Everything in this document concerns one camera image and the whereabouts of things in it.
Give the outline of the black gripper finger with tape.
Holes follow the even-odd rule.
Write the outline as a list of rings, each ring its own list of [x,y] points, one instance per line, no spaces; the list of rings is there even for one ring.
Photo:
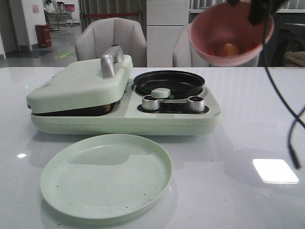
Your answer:
[[[252,0],[248,20],[255,26],[261,23],[269,14],[272,14],[273,0]]]

